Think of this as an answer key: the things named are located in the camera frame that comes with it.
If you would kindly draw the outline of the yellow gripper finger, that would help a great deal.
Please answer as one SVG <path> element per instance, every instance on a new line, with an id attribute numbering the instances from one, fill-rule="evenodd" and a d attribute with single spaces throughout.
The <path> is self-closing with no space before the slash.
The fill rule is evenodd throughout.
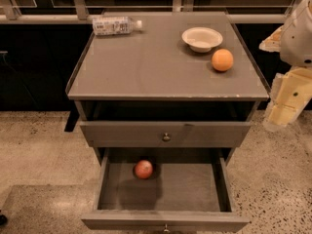
<path id="1" fill-rule="evenodd" d="M 259 44 L 259 48 L 264 52 L 279 53 L 281 50 L 282 29 L 282 26 L 278 27 L 270 36 Z"/>
<path id="2" fill-rule="evenodd" d="M 286 74 L 277 73 L 264 113 L 264 128 L 270 132 L 285 128 L 297 119 L 311 99 L 311 67 L 293 66 Z"/>

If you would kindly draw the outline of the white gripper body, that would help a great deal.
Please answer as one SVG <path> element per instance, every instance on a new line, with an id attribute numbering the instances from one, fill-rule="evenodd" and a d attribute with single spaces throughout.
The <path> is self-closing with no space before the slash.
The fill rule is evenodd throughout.
<path id="1" fill-rule="evenodd" d="M 312 66 L 312 19 L 288 18 L 281 35 L 280 58 L 292 66 Z"/>

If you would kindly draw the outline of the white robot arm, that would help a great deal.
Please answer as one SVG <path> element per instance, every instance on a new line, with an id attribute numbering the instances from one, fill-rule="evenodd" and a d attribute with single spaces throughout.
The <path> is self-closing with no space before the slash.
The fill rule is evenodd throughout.
<path id="1" fill-rule="evenodd" d="M 312 0 L 302 0 L 259 48 L 278 52 L 291 69 L 273 79 L 263 126 L 276 132 L 293 123 L 312 98 Z"/>

